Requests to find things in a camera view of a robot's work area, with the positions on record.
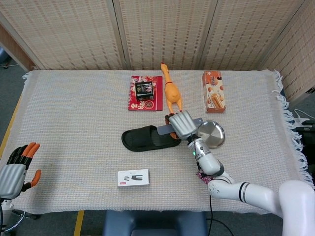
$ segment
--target yellow rubber chicken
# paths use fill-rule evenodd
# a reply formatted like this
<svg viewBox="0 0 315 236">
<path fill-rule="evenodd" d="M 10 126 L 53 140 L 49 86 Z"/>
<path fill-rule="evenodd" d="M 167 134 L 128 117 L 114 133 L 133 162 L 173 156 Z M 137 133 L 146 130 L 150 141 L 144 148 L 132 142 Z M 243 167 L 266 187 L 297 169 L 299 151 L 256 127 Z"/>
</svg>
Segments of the yellow rubber chicken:
<svg viewBox="0 0 315 236">
<path fill-rule="evenodd" d="M 176 85 L 173 84 L 168 73 L 167 65 L 165 65 L 163 62 L 161 63 L 161 70 L 163 71 L 163 74 L 165 76 L 165 96 L 168 109 L 171 113 L 174 113 L 172 105 L 173 103 L 176 103 L 179 108 L 179 111 L 182 112 L 181 93 L 179 92 Z"/>
</svg>

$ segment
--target table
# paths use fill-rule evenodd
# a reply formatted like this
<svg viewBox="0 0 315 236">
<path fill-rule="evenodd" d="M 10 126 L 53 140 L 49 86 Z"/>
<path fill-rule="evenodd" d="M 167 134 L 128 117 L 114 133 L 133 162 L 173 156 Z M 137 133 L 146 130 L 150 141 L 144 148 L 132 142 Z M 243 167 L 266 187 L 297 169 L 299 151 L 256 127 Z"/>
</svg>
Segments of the table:
<svg viewBox="0 0 315 236">
<path fill-rule="evenodd" d="M 226 140 L 213 154 L 236 181 L 277 190 L 289 179 L 308 180 L 300 153 L 292 144 L 277 72 L 222 71 L 227 103 L 223 114 L 206 114 L 203 71 L 171 71 L 193 118 L 215 120 Z M 163 111 L 128 111 L 132 75 L 162 75 L 161 71 L 32 71 L 26 77 L 20 106 L 0 166 L 18 146 L 31 141 L 41 148 L 28 171 L 42 178 L 35 188 L 14 200 L 30 213 L 97 209 L 209 210 L 206 185 L 187 144 L 148 152 L 131 152 L 121 134 L 146 125 L 164 125 Z M 117 187 L 119 170 L 149 169 L 150 185 Z M 263 210 L 230 200 L 213 200 L 214 210 Z"/>
</svg>

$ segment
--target dark blue chair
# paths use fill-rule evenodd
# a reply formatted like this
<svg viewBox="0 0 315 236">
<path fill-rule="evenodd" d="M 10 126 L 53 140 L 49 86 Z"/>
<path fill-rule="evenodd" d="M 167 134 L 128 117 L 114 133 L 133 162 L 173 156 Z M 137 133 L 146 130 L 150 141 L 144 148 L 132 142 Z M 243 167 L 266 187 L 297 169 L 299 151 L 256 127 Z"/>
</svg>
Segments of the dark blue chair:
<svg viewBox="0 0 315 236">
<path fill-rule="evenodd" d="M 103 236 L 206 236 L 204 212 L 127 210 L 106 212 Z"/>
</svg>

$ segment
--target red notebook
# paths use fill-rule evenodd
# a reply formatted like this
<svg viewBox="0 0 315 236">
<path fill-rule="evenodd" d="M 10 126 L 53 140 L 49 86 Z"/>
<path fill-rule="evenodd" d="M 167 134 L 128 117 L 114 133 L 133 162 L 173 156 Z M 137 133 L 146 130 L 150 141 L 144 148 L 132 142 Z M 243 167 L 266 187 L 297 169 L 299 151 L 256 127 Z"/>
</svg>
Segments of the red notebook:
<svg viewBox="0 0 315 236">
<path fill-rule="evenodd" d="M 152 81 L 154 99 L 137 101 L 135 83 Z M 162 111 L 163 110 L 163 78 L 162 76 L 132 76 L 128 110 L 130 111 Z"/>
</svg>

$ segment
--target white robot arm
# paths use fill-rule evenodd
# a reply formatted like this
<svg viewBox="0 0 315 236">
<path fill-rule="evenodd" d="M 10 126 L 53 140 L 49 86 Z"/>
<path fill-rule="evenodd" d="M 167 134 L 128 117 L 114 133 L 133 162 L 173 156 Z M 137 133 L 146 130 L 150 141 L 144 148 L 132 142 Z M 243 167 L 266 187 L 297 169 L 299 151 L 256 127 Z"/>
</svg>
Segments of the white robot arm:
<svg viewBox="0 0 315 236">
<path fill-rule="evenodd" d="M 235 183 L 223 164 L 197 136 L 198 127 L 187 111 L 169 118 L 176 134 L 188 141 L 203 172 L 211 176 L 208 190 L 212 197 L 241 201 L 283 218 L 283 236 L 309 236 L 315 232 L 315 192 L 306 183 L 290 180 L 279 192 L 248 182 Z"/>
</svg>

